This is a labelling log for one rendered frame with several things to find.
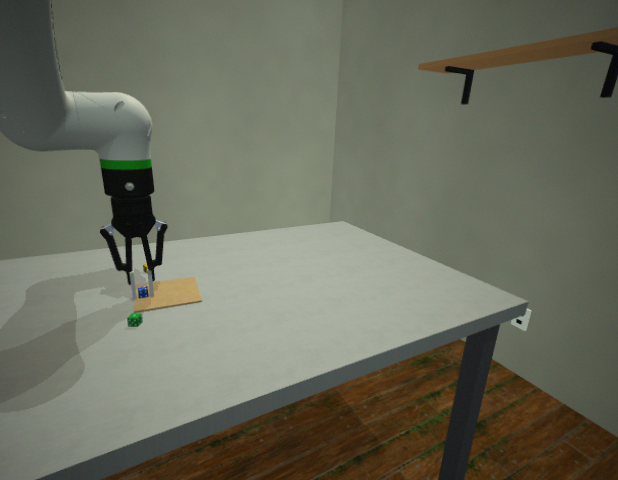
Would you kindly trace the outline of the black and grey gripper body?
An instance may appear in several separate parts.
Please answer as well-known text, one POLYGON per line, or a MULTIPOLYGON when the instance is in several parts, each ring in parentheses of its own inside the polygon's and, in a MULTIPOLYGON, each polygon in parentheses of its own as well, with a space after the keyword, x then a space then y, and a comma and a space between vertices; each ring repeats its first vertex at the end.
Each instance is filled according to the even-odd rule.
POLYGON ((138 224, 144 223, 146 234, 150 232, 156 219, 152 212, 151 196, 137 199, 111 198, 113 219, 112 226, 125 237, 125 224, 131 224, 132 238, 140 237, 138 224), (118 216, 117 216, 118 215, 118 216), (142 215, 142 216, 141 216, 142 215), (123 217, 125 216, 125 217, 123 217), (134 216, 134 217, 131 217, 134 216))

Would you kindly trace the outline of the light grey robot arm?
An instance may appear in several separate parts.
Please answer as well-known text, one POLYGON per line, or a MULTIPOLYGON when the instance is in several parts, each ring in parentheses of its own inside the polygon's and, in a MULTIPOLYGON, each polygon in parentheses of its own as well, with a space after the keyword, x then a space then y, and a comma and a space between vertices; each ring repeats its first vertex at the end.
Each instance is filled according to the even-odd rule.
POLYGON ((108 196, 154 193, 148 111, 127 94, 64 90, 51 0, 0 0, 0 131, 33 151, 96 151, 108 196))

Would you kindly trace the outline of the tan square mat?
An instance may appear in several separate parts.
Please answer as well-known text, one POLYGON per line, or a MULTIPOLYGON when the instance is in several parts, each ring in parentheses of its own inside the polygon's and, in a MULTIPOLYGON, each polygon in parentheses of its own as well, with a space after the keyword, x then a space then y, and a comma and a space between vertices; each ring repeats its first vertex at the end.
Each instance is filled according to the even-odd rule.
POLYGON ((195 277, 153 282, 154 296, 150 296, 149 283, 136 284, 137 299, 134 313, 202 302, 195 277), (148 287, 148 296, 140 298, 138 287, 148 287))

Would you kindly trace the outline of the green die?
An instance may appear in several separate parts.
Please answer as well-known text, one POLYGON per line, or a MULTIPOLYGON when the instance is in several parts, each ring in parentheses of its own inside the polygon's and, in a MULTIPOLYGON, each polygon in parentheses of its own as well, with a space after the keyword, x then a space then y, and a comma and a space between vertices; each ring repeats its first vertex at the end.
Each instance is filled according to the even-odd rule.
POLYGON ((128 318, 128 326, 129 327, 138 327, 142 322, 142 314, 141 313, 132 313, 128 318))

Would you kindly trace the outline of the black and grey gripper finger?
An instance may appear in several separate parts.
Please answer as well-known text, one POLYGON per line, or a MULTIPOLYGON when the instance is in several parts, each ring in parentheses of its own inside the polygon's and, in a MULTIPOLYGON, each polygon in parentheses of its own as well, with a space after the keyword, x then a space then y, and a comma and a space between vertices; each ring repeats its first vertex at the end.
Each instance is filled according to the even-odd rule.
POLYGON ((156 226, 156 230, 157 230, 157 244, 156 244, 157 257, 154 260, 152 260, 145 225, 142 222, 138 224, 140 235, 141 235, 141 240, 142 240, 142 244, 144 248, 144 253, 146 257, 146 262, 147 262, 150 296, 154 296, 154 289, 153 289, 153 281, 155 280, 154 268, 162 264, 164 234, 168 228, 166 222, 160 222, 158 220, 156 220, 156 223, 154 225, 156 226))
POLYGON ((112 224, 103 226, 100 229, 100 234, 106 239, 109 250, 111 252, 115 267, 118 271, 125 271, 127 273, 128 284, 132 288, 133 299, 137 299, 134 272, 132 270, 132 235, 131 224, 125 224, 125 249, 126 249, 126 264, 121 264, 121 258, 113 237, 114 227, 112 224))

